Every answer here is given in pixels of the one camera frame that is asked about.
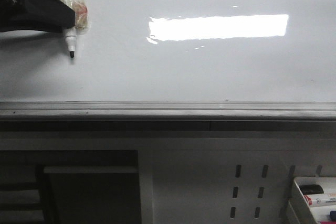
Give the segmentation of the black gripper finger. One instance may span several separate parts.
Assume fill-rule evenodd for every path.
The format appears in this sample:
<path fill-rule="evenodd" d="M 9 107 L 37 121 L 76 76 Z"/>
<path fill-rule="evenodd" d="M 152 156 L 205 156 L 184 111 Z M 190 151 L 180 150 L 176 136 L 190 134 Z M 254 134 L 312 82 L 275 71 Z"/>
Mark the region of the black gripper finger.
<path fill-rule="evenodd" d="M 1 32 L 60 33 L 65 21 L 64 10 L 60 0 L 1 0 Z"/>

